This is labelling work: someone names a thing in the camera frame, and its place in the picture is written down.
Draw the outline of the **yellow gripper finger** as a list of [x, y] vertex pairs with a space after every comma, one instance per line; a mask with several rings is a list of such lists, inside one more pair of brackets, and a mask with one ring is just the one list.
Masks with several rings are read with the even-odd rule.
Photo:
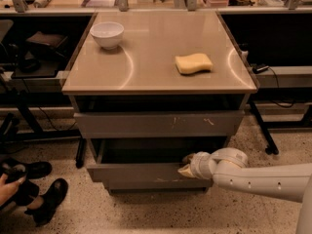
[[185, 166], [179, 168], [177, 171], [182, 176], [189, 177], [189, 178], [194, 178], [194, 174], [192, 174], [189, 164], [186, 164]]
[[182, 158], [182, 163], [183, 164], [189, 164], [192, 161], [194, 156], [195, 156], [194, 153], [186, 155], [185, 157]]

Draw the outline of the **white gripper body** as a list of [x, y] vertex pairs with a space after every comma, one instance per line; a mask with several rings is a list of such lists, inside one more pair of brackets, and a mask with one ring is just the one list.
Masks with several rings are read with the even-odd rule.
[[199, 179], [211, 179], [216, 168], [216, 161], [207, 152], [196, 153], [190, 163], [191, 173]]

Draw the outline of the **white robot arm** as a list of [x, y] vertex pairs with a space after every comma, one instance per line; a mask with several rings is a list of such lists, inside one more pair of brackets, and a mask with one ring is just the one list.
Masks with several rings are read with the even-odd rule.
[[211, 179], [218, 187], [301, 203], [295, 234], [312, 234], [312, 164], [249, 168], [248, 156], [232, 147], [184, 158], [177, 171], [186, 177]]

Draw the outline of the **person's hand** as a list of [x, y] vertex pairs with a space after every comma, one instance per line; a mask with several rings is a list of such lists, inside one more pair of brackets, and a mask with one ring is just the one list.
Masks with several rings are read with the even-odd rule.
[[24, 183], [25, 178], [19, 178], [16, 181], [7, 183], [8, 176], [2, 174], [0, 176], [0, 206], [3, 206], [10, 198], [12, 198]]

